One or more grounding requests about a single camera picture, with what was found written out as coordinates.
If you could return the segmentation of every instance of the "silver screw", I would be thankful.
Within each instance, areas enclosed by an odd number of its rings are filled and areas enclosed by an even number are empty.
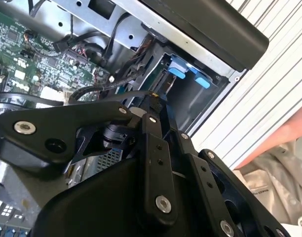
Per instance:
[[[123,108],[119,108],[119,111],[120,111],[121,113],[123,113],[123,114],[126,114],[126,113],[127,113],[127,111],[126,111],[125,109],[123,109]]]
[[[14,130],[21,134],[30,135],[36,132],[36,127],[31,122],[19,121],[15,123]]]
[[[276,231],[280,237],[285,237],[284,233],[282,233],[280,229],[276,229]]]
[[[214,158],[215,158],[214,154],[212,154],[211,152],[208,152],[207,155],[208,155],[211,159],[214,159]]]
[[[156,207],[163,213],[170,213],[172,206],[170,201],[165,196],[157,196],[155,199]]]
[[[152,117],[149,117],[149,119],[151,120],[151,122],[156,122],[156,120]]]
[[[182,133],[182,137],[186,140],[189,138],[185,133]]]
[[[228,237],[234,237],[234,231],[227,221],[220,222],[221,229]]]

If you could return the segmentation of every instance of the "white sticker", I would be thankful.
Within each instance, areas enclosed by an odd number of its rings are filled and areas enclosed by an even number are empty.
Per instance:
[[[21,71],[19,71],[19,70],[16,70],[14,76],[15,76],[16,78],[18,78],[18,79],[23,80],[23,79],[25,78],[25,73],[24,73],[24,72],[21,72]]]

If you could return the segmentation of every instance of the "metal mesh grille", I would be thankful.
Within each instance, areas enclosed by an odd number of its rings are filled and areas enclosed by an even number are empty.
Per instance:
[[[116,164],[121,159],[122,150],[112,149],[108,154],[98,156],[97,158],[97,173]]]

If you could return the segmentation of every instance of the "green circuit board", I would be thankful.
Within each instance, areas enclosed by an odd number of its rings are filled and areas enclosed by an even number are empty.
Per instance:
[[[73,91],[108,80],[110,74],[89,62],[77,49],[69,49],[56,58],[39,56],[25,42],[26,30],[19,22],[0,13],[0,84],[1,80],[7,80],[4,91],[40,96],[45,86]],[[45,54],[54,51],[52,42],[43,36],[37,35],[31,43]]]

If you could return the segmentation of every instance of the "black plastic cover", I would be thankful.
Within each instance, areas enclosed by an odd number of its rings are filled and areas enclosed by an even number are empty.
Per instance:
[[[269,40],[225,0],[140,0],[241,72],[252,69]]]

